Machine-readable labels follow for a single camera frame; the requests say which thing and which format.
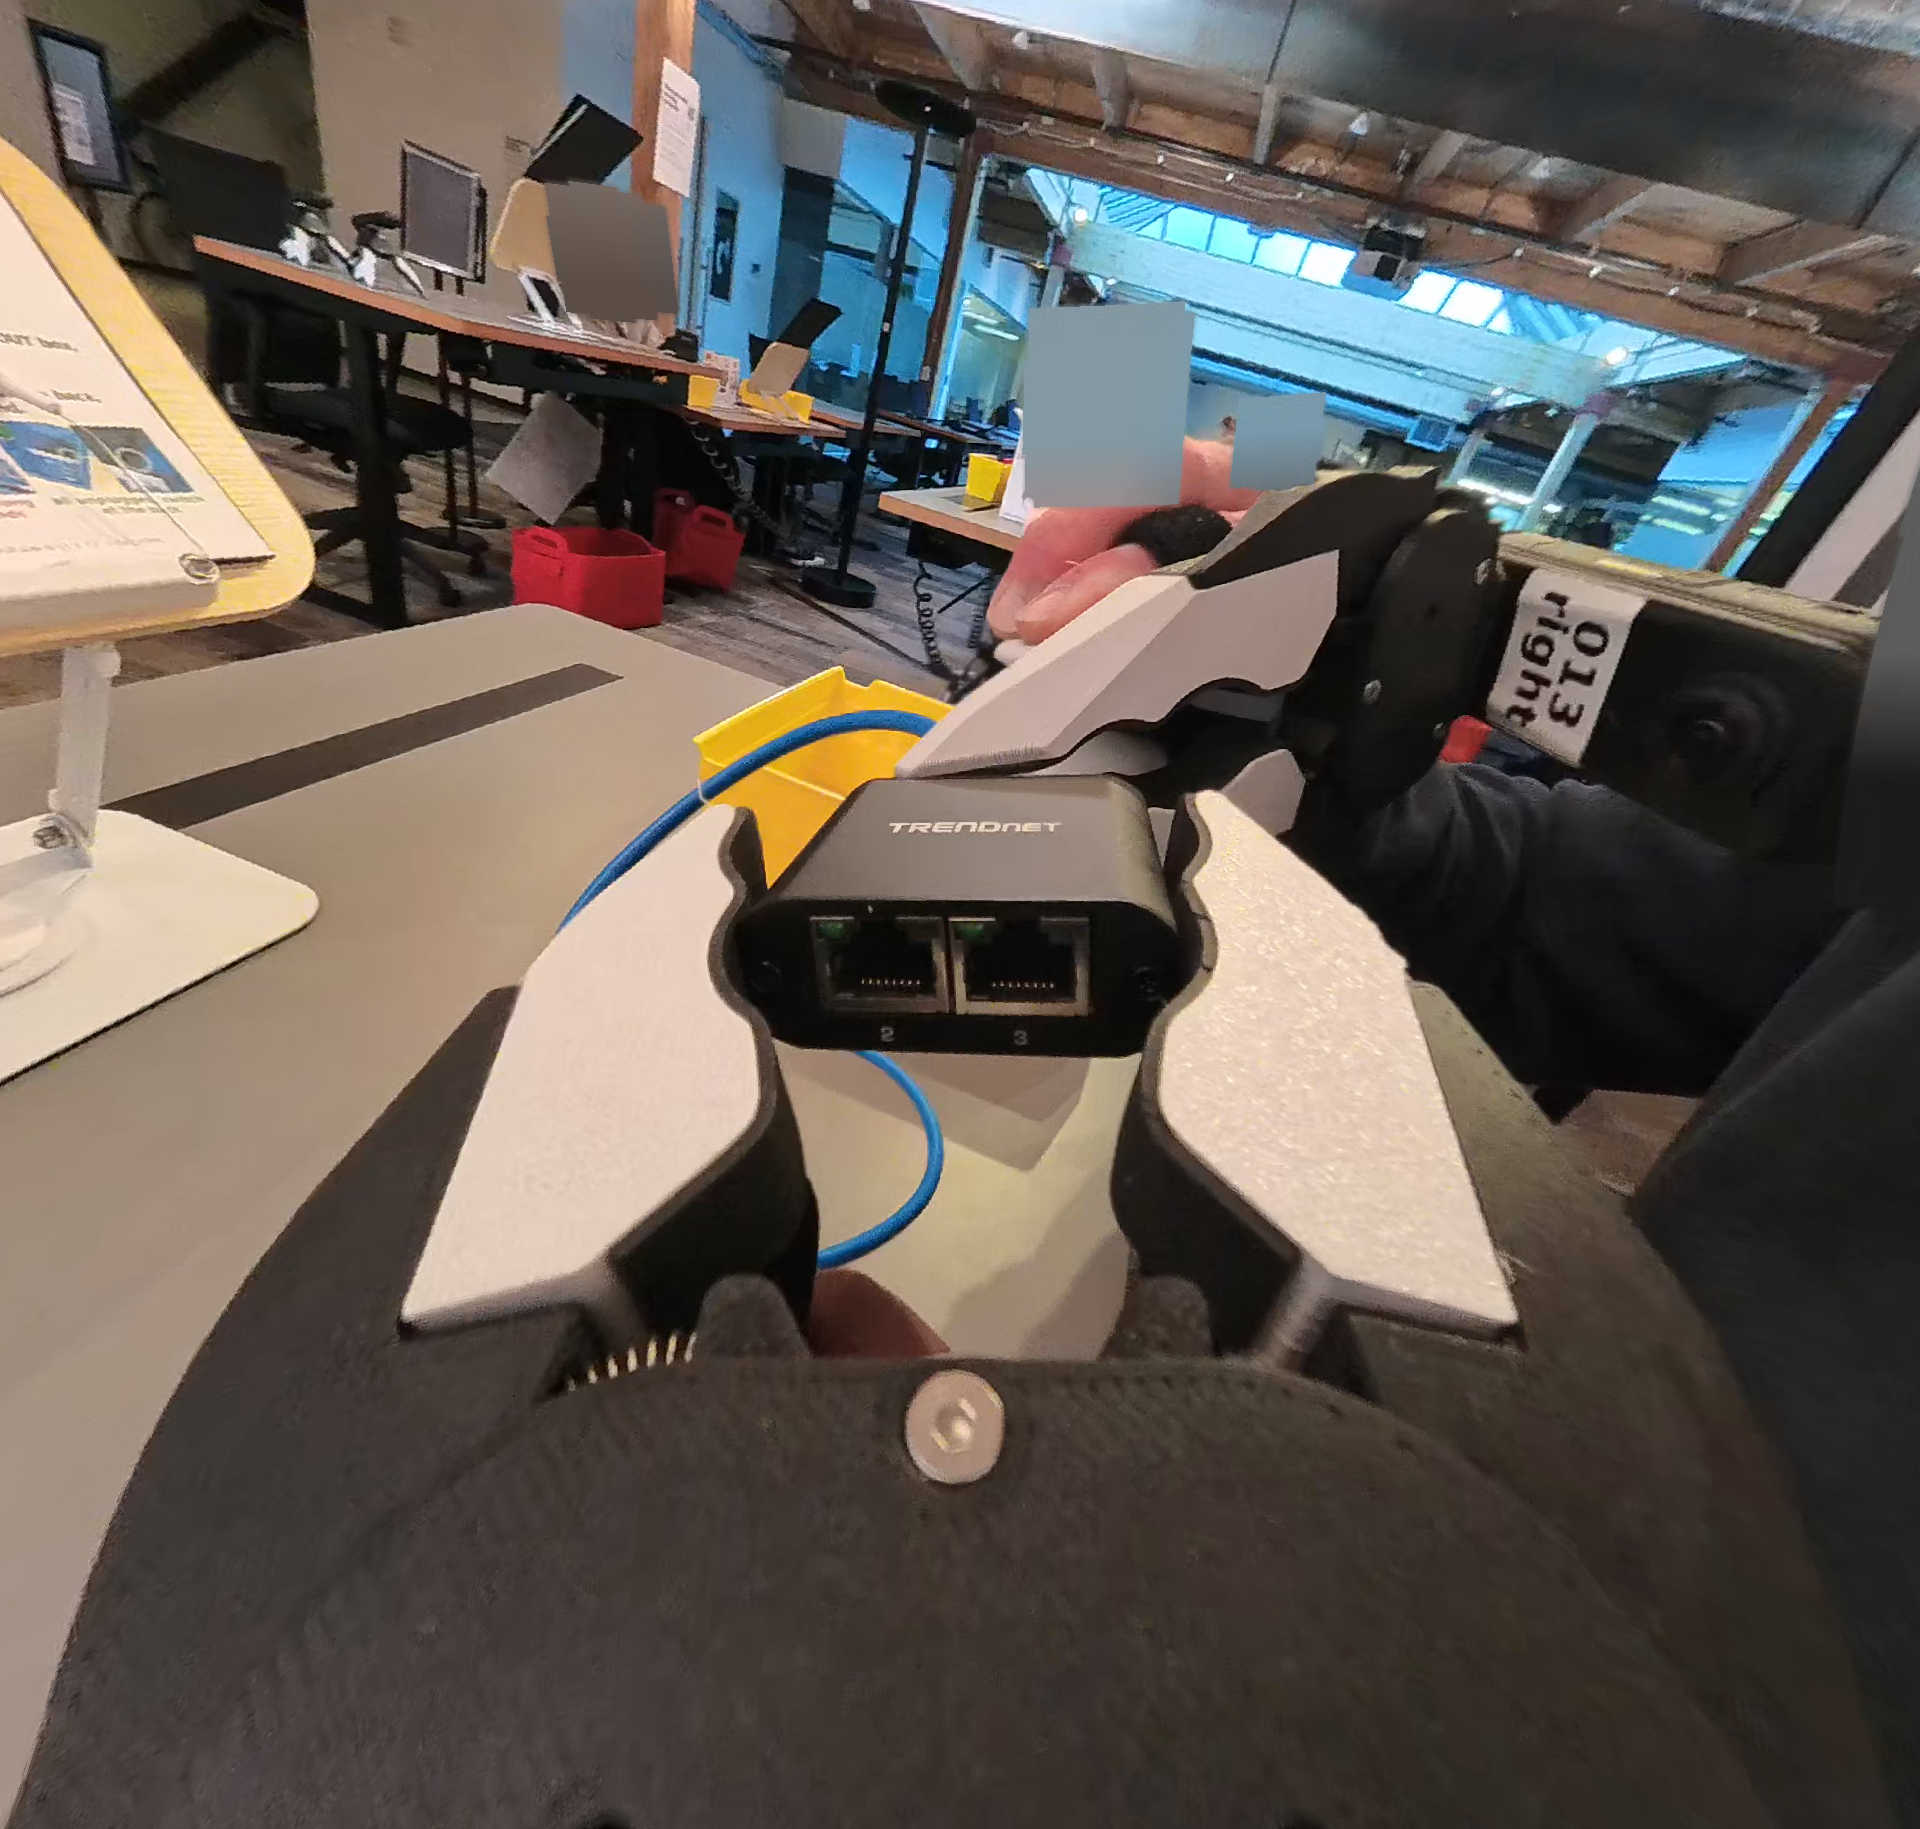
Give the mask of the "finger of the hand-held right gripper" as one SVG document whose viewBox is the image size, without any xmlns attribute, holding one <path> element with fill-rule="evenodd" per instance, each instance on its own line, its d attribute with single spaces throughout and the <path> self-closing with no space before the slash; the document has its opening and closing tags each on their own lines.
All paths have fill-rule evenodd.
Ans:
<svg viewBox="0 0 1920 1829">
<path fill-rule="evenodd" d="M 1239 811 L 1259 833 L 1285 839 L 1300 814 L 1306 776 L 1295 756 L 1279 746 L 1246 761 L 1228 764 L 1226 778 L 1195 793 L 1197 814 L 1190 816 L 1195 836 L 1217 829 L 1213 816 L 1226 806 Z"/>
<path fill-rule="evenodd" d="M 1199 587 L 1157 571 L 1115 587 L 947 713 L 899 780 L 1014 773 L 1091 736 L 1157 727 L 1220 684 L 1290 690 L 1335 621 L 1337 554 Z"/>
</svg>

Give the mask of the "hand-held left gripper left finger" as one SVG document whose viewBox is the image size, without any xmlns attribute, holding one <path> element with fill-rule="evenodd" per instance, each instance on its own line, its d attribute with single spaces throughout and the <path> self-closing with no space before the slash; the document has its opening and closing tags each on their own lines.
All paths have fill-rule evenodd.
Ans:
<svg viewBox="0 0 1920 1829">
<path fill-rule="evenodd" d="M 456 1143 L 405 1327 L 571 1310 L 588 1337 L 688 1334 L 732 1277 L 808 1318 L 818 1201 L 730 958 L 762 894 L 751 814 L 708 806 L 539 950 Z"/>
</svg>

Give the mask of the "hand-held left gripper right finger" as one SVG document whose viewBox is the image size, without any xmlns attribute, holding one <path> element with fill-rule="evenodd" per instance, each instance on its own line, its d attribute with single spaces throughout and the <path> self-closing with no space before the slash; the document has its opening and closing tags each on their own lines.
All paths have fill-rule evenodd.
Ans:
<svg viewBox="0 0 1920 1829">
<path fill-rule="evenodd" d="M 1141 1048 L 1112 1210 L 1213 1346 L 1308 1363 L 1344 1316 L 1497 1340 L 1519 1326 L 1412 1002 L 1376 925 L 1224 793 L 1169 833 L 1190 974 Z"/>
</svg>

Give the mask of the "black network switch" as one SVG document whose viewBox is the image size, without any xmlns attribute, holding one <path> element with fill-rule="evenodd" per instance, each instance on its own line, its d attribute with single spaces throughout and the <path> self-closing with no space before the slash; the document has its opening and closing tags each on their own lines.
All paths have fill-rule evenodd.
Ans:
<svg viewBox="0 0 1920 1829">
<path fill-rule="evenodd" d="M 1154 818 L 1112 778 L 860 787 L 732 925 L 808 1050 L 1126 1058 L 1186 981 Z"/>
</svg>

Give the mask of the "yellow plastic bin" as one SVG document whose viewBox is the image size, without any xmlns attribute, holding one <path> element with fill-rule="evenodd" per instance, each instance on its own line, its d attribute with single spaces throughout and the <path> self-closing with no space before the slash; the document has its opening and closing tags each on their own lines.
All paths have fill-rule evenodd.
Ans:
<svg viewBox="0 0 1920 1829">
<path fill-rule="evenodd" d="M 701 731 L 692 742 L 699 780 L 711 780 L 799 727 L 860 711 L 913 713 L 940 721 L 948 705 L 885 681 L 854 684 L 839 667 L 830 667 Z M 765 879 L 778 881 L 850 793 L 888 780 L 915 743 L 916 736 L 904 731 L 856 731 L 814 742 L 754 771 L 718 802 L 754 814 Z"/>
</svg>

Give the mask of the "person's right forearm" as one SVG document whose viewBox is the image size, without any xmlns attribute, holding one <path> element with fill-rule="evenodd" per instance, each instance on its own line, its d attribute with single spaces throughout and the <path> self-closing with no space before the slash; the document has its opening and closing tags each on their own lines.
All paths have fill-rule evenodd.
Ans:
<svg viewBox="0 0 1920 1829">
<path fill-rule="evenodd" d="M 1847 922 L 1828 872 L 1482 764 L 1314 787 L 1287 839 L 1531 1091 L 1703 1096 Z"/>
</svg>

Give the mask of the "red plastic bin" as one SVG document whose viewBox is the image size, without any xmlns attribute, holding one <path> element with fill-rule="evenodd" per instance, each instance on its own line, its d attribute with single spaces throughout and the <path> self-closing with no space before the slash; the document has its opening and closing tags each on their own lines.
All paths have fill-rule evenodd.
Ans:
<svg viewBox="0 0 1920 1829">
<path fill-rule="evenodd" d="M 519 608 L 551 608 L 619 631 L 663 615 L 665 554 L 636 531 L 525 525 L 512 531 L 510 584 Z"/>
<path fill-rule="evenodd" d="M 662 487 L 654 499 L 648 541 L 659 550 L 663 579 L 704 593 L 732 593 L 746 534 L 732 511 Z"/>
</svg>

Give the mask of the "black tape strip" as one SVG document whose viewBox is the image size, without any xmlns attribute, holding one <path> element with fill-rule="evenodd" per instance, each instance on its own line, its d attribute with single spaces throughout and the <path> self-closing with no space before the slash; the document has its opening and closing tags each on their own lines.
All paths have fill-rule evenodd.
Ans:
<svg viewBox="0 0 1920 1829">
<path fill-rule="evenodd" d="M 471 691 L 429 709 L 156 787 L 109 803 L 109 811 L 138 816 L 171 832 L 195 829 L 349 778 L 384 761 L 395 761 L 435 743 L 611 688 L 616 681 L 614 673 L 600 667 L 558 667 L 525 681 Z"/>
</svg>

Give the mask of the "black floor lamp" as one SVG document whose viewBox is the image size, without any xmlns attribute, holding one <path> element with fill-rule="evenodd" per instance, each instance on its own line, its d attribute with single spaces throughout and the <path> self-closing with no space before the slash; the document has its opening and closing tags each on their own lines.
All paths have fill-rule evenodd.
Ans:
<svg viewBox="0 0 1920 1829">
<path fill-rule="evenodd" d="M 854 573 L 850 561 L 856 514 L 860 508 L 866 473 L 876 440 L 883 381 L 893 346 L 893 327 L 899 310 L 909 243 L 915 227 L 916 194 L 928 161 L 928 148 L 932 138 L 947 138 L 950 142 L 957 142 L 973 133 L 973 113 L 934 91 L 909 82 L 885 79 L 876 84 L 876 101 L 893 119 L 911 127 L 915 143 L 899 210 L 899 227 L 893 238 L 893 252 L 887 268 L 883 310 L 876 330 L 874 369 L 859 427 L 854 430 L 854 444 L 842 473 L 833 561 L 818 568 L 801 569 L 804 598 L 822 602 L 829 608 L 853 612 L 870 610 L 876 602 L 874 583 L 866 577 Z"/>
</svg>

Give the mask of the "wooden board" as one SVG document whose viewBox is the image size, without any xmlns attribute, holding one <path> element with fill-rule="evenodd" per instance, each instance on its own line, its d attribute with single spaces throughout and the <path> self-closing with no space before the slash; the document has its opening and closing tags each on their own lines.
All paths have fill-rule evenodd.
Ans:
<svg viewBox="0 0 1920 1829">
<path fill-rule="evenodd" d="M 248 436 L 65 194 L 2 148 L 5 656 L 266 617 L 314 569 Z"/>
</svg>

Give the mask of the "black office chair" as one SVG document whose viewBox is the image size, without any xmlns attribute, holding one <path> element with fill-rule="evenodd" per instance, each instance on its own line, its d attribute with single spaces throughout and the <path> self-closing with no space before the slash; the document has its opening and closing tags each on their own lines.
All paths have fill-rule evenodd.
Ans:
<svg viewBox="0 0 1920 1829">
<path fill-rule="evenodd" d="M 406 577 L 414 573 L 443 608 L 458 608 L 463 593 L 436 557 L 463 552 L 461 526 L 403 521 L 398 503 L 414 488 L 409 463 L 450 459 L 467 446 L 467 418 L 440 400 L 414 398 L 395 387 L 380 338 L 405 334 L 405 326 L 380 312 L 342 304 L 301 306 L 303 316 L 330 327 L 334 381 L 303 384 L 285 374 L 282 326 L 296 310 L 294 302 L 245 302 L 240 400 L 253 427 L 320 454 L 351 475 L 347 505 L 309 509 L 301 522 L 314 560 L 360 550 L 366 598 L 331 590 L 320 579 L 311 581 L 309 598 L 378 630 L 406 628 Z"/>
</svg>

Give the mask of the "long wooden desk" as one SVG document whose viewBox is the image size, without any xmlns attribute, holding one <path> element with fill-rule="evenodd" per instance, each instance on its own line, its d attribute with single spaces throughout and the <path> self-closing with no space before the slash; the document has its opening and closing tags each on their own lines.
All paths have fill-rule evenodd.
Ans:
<svg viewBox="0 0 1920 1829">
<path fill-rule="evenodd" d="M 398 378 L 405 346 L 417 337 L 430 338 L 438 350 L 454 344 L 484 352 L 480 370 L 484 380 L 493 380 L 493 369 L 508 363 L 510 378 L 520 385 L 640 406 L 685 409 L 690 384 L 718 378 L 716 369 L 699 359 L 647 346 L 628 337 L 588 334 L 568 324 L 539 324 L 530 316 L 498 316 L 456 293 L 371 285 L 353 281 L 339 268 L 306 265 L 242 243 L 195 235 L 193 257 L 208 309 L 211 385 L 240 424 L 259 435 L 270 432 L 253 427 L 240 400 L 248 346 L 243 306 L 254 297 L 296 304 L 297 310 L 282 326 L 282 372 L 303 384 L 327 385 L 334 381 L 330 327 L 325 322 L 299 312 L 301 306 L 325 309 L 327 304 L 380 312 L 405 326 L 405 334 L 380 338 L 398 389 L 403 389 Z"/>
</svg>

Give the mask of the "grey computer monitor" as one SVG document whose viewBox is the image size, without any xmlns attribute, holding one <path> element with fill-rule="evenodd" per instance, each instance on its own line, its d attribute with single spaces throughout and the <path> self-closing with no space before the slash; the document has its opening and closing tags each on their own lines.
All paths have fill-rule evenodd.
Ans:
<svg viewBox="0 0 1920 1829">
<path fill-rule="evenodd" d="M 405 260 L 461 285 L 484 282 L 488 194 L 478 171 L 403 142 L 398 187 Z"/>
</svg>

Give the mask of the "printed instruction sheet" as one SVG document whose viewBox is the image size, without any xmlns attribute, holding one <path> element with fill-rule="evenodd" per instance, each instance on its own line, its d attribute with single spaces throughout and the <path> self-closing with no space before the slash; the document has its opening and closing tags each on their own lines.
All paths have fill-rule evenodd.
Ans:
<svg viewBox="0 0 1920 1829">
<path fill-rule="evenodd" d="M 3 631 L 171 617 L 213 598 L 226 571 L 270 564 L 270 544 L 3 203 Z"/>
</svg>

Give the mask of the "black framed wall picture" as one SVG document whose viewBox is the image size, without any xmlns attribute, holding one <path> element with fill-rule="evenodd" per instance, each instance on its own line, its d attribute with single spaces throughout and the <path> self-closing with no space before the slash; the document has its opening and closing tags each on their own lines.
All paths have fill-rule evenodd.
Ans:
<svg viewBox="0 0 1920 1829">
<path fill-rule="evenodd" d="M 131 194 L 131 161 L 100 40 L 30 18 L 30 47 L 49 117 L 59 182 Z"/>
</svg>

